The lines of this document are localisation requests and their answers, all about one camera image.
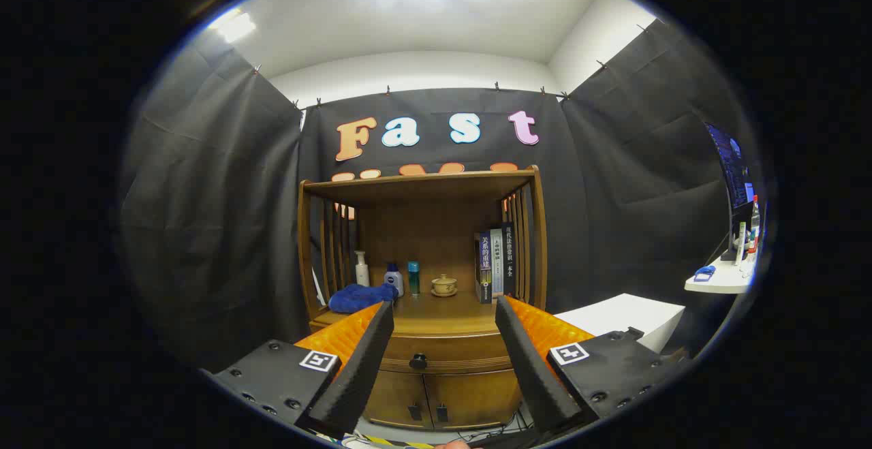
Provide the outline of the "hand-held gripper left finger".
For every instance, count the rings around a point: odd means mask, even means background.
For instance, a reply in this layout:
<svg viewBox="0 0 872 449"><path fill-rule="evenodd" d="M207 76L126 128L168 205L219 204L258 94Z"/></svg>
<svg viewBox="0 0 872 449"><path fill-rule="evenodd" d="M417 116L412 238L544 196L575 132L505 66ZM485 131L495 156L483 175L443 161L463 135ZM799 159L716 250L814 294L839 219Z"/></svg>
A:
<svg viewBox="0 0 872 449"><path fill-rule="evenodd" d="M393 305L380 301L294 344L268 340L213 384L280 427L339 439L367 407L393 330Z"/></svg>

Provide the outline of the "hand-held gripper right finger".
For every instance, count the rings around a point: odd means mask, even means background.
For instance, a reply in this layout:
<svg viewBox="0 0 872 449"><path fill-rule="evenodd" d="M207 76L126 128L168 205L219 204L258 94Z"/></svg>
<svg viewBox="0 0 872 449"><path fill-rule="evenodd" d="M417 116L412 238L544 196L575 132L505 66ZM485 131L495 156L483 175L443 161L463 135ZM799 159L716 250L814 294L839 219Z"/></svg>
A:
<svg viewBox="0 0 872 449"><path fill-rule="evenodd" d="M654 352L636 328L592 335L507 296L497 300L495 323L542 435L626 412L687 365L685 350Z"/></svg>

